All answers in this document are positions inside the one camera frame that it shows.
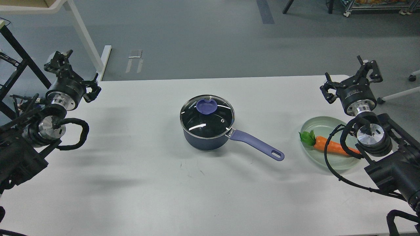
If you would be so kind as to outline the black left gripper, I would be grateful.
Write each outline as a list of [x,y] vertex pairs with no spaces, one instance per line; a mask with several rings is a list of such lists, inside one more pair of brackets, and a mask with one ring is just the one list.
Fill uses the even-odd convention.
[[82,98],[87,103],[91,103],[96,100],[102,90],[97,81],[99,73],[96,73],[92,80],[87,81],[73,71],[69,63],[72,52],[73,50],[68,50],[65,53],[56,51],[44,64],[44,70],[53,73],[57,78],[47,91],[46,99],[52,104],[63,106],[66,110],[76,109]]

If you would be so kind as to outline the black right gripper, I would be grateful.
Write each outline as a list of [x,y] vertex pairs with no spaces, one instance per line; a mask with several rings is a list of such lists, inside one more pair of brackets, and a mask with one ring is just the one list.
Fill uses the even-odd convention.
[[370,89],[370,84],[381,83],[384,79],[376,60],[363,60],[357,56],[360,68],[354,76],[342,82],[333,82],[328,72],[325,72],[326,82],[320,86],[324,99],[329,103],[334,103],[340,99],[345,114],[357,116],[365,111],[373,111],[377,106],[377,100]]

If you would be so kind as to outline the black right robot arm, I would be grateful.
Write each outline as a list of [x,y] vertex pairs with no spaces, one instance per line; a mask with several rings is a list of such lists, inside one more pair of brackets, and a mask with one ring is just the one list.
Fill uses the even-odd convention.
[[[357,59],[360,69],[354,76],[342,82],[333,82],[330,75],[325,73],[326,82],[320,87],[328,103],[339,99],[345,114],[352,116],[351,121],[335,127],[327,138],[324,146],[327,168],[339,181],[348,185],[408,203],[414,215],[400,210],[391,210],[387,214],[390,236],[399,235],[394,222],[396,217],[414,222],[415,229],[419,231],[419,142],[388,114],[377,115],[373,112],[382,100],[375,98],[370,85],[382,82],[383,78],[375,60],[363,60],[360,56]],[[377,188],[356,184],[331,167],[327,159],[327,147],[331,138],[339,131],[339,144],[345,154],[368,162],[365,172]]]

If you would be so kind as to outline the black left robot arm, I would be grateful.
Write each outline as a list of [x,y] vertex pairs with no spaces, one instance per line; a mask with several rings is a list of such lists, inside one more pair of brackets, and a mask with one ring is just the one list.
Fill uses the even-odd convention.
[[56,75],[56,81],[44,97],[12,94],[15,118],[1,126],[1,192],[18,186],[48,166],[46,157],[55,149],[70,151],[82,147],[90,127],[78,118],[66,117],[81,100],[92,102],[101,92],[98,73],[84,80],[69,62],[72,50],[55,52],[44,70]]

